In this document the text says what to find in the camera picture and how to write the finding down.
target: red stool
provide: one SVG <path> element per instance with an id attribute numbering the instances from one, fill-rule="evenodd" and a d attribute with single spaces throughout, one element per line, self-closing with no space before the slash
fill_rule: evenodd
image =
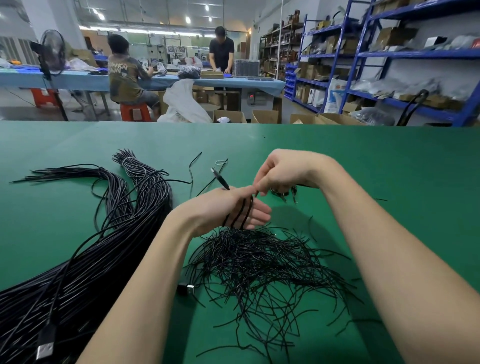
<path id="1" fill-rule="evenodd" d="M 35 106 L 40 107 L 42 105 L 46 105 L 48 103 L 52 104 L 53 106 L 58 107 L 58 103 L 55 99 L 55 94 L 53 90 L 47 89 L 48 95 L 44 95 L 40 88 L 31 88 L 33 95 L 33 100 L 35 101 Z"/>
<path id="2" fill-rule="evenodd" d="M 141 120 L 135 120 L 133 118 L 133 111 L 140 110 L 142 115 Z M 150 112 L 148 111 L 147 104 L 138 104 L 138 105 L 124 105 L 120 104 L 120 114 L 123 121 L 152 121 L 150 118 Z"/>

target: black t-shirt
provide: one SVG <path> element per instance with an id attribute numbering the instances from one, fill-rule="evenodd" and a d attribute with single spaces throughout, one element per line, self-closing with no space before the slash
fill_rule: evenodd
<path id="1" fill-rule="evenodd" d="M 228 54 L 235 53 L 235 44 L 229 37 L 225 37 L 225 42 L 220 44 L 218 40 L 210 41 L 210 53 L 214 54 L 215 66 L 220 67 L 224 72 L 228 67 Z"/>

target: pile of short black wires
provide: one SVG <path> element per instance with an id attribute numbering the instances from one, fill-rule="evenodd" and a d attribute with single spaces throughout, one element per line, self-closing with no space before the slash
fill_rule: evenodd
<path id="1" fill-rule="evenodd" d="M 292 339 L 300 335 L 297 318 L 310 309 L 297 312 L 302 296 L 316 291 L 342 302 L 343 309 L 335 322 L 348 308 L 347 296 L 356 297 L 355 286 L 337 272 L 322 264 L 321 259 L 341 255 L 326 249 L 312 248 L 309 239 L 286 229 L 264 227 L 253 231 L 220 228 L 193 253 L 187 265 L 190 283 L 205 287 L 211 301 L 219 305 L 234 300 L 237 316 L 220 326 L 236 323 L 236 345 L 211 348 L 198 355 L 220 348 L 240 348 L 266 355 L 270 350 L 285 350 L 294 346 Z M 246 333 L 257 345 L 241 345 L 238 331 L 246 325 Z"/>
<path id="2" fill-rule="evenodd" d="M 45 337 L 52 340 L 52 333 L 49 362 L 74 363 L 172 210 L 168 181 L 193 182 L 165 179 L 167 172 L 143 164 L 128 150 L 119 151 L 113 160 L 132 179 L 130 191 L 122 177 L 92 164 L 35 170 L 14 181 L 95 178 L 92 193 L 100 201 L 94 216 L 97 233 L 80 244 L 68 261 L 0 292 L 0 363 L 35 361 L 37 347 Z M 108 186 L 103 195 L 96 195 L 94 187 L 100 181 Z M 106 217 L 99 225 L 102 203 Z"/>

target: green tabletop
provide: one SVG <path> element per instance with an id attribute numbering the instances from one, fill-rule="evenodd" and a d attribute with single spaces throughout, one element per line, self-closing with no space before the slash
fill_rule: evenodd
<path id="1" fill-rule="evenodd" d="M 251 184 L 267 155 L 275 148 L 306 149 L 336 158 L 379 203 L 407 229 L 480 290 L 480 129 L 346 127 L 268 124 L 159 124 L 134 122 L 0 122 L 0 289 L 19 283 L 66 260 L 85 237 L 94 232 L 98 200 L 90 194 L 92 181 L 8 184 L 30 170 L 76 163 L 96 163 L 122 176 L 111 160 L 117 149 L 128 148 L 172 178 L 188 180 L 192 168 L 193 195 L 212 178 L 218 160 L 229 159 L 223 176 L 234 186 Z M 171 183 L 175 205 L 190 196 L 190 186 Z M 299 188 L 298 205 L 291 199 L 264 198 L 276 226 L 312 234 L 318 245 L 351 255 L 325 199 L 317 190 Z M 200 244 L 194 240 L 188 256 Z M 359 277 L 353 262 L 330 257 L 325 262 L 346 279 Z M 333 299 L 305 295 L 298 308 L 319 312 L 299 318 L 300 337 L 290 350 L 292 363 L 401 362 L 385 328 L 357 322 L 335 336 L 350 319 L 378 318 L 361 282 L 357 294 L 365 304 L 352 303 L 336 314 Z M 199 299 L 175 298 L 164 362 L 267 363 L 252 351 L 219 349 L 196 358 L 204 350 L 236 343 L 235 327 L 213 328 L 235 317 L 233 305 L 219 308 Z M 251 343 L 245 330 L 243 345 Z M 284 352 L 272 352 L 275 363 L 286 363 Z"/>

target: white pole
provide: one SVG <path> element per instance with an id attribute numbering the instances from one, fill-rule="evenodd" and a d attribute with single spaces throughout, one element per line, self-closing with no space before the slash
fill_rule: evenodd
<path id="1" fill-rule="evenodd" d="M 283 17 L 283 0 L 280 7 L 280 29 L 278 30 L 278 47 L 276 51 L 276 79 L 278 80 L 278 70 L 280 69 L 280 39 L 282 38 L 282 17 Z"/>

